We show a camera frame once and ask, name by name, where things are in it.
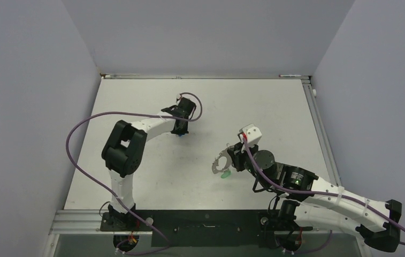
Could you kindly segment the metal key organizer plate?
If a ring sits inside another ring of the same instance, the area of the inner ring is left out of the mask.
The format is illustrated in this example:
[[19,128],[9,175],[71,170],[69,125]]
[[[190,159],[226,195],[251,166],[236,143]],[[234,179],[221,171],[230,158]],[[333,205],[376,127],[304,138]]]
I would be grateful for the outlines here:
[[226,148],[217,155],[211,166],[213,174],[223,173],[230,168],[233,161],[228,151],[233,149],[233,145],[227,144]]

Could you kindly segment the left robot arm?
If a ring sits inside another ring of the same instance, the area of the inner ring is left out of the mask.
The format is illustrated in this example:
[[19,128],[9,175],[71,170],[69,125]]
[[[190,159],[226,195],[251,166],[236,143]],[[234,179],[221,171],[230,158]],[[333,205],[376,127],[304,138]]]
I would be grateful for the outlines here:
[[144,119],[132,123],[119,120],[102,150],[102,159],[109,170],[112,196],[108,206],[114,224],[121,230],[133,227],[135,209],[133,199],[133,173],[139,168],[146,143],[164,133],[188,133],[188,121],[193,117],[196,103],[179,96],[177,103],[155,115],[142,115]]

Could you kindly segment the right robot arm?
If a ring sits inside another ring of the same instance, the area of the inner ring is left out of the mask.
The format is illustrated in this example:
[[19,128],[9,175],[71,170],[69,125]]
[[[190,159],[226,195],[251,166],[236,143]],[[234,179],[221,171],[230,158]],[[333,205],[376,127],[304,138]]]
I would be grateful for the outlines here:
[[402,204],[376,201],[336,186],[306,169],[275,161],[268,150],[238,142],[220,153],[235,171],[248,171],[255,193],[270,192],[283,202],[270,211],[269,222],[284,229],[296,226],[338,230],[369,247],[393,253],[400,244]]

